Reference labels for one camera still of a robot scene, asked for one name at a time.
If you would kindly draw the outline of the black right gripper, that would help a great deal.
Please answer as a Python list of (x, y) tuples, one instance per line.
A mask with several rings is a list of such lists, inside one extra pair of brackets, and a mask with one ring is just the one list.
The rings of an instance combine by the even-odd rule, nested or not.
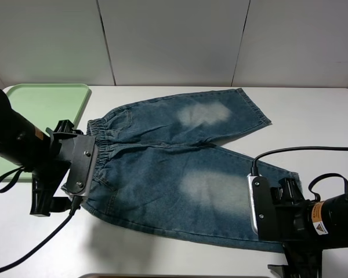
[(279, 184), (273, 204), (287, 264), (267, 268), (276, 277), (322, 277), (322, 252), (328, 244), (315, 231), (312, 211), (323, 213), (330, 199), (305, 199), (294, 178), (283, 178)]

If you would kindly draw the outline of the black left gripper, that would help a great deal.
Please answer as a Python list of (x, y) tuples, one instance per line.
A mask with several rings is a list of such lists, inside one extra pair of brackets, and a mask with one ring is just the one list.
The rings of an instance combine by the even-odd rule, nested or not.
[(62, 140), (82, 134), (82, 131), (74, 129), (74, 124), (69, 120), (61, 120), (54, 130), (47, 128), (46, 131), (50, 137), (48, 152), (45, 160), (32, 172), (30, 214), (37, 217), (48, 217), (51, 213), (62, 213), (71, 208), (68, 197), (55, 196), (71, 167), (71, 161), (61, 156)]

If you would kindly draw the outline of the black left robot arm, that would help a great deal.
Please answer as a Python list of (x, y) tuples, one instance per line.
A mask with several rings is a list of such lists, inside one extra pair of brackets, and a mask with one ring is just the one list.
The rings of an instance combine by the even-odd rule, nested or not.
[(74, 215), (81, 198), (72, 201), (55, 197), (56, 189), (71, 166), (51, 151), (51, 139), (25, 117), (12, 109), (0, 90), (0, 157), (17, 168), (0, 176), (0, 193), (12, 189), (23, 172), (32, 174), (32, 215), (48, 217), (69, 211)]

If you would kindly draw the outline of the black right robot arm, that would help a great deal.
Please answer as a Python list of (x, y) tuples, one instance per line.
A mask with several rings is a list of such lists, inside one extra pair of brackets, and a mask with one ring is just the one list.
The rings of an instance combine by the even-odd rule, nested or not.
[(305, 199), (294, 178), (283, 178), (271, 189), (287, 264), (268, 265), (278, 277), (321, 277), (324, 250), (348, 248), (348, 180), (344, 193), (322, 200)]

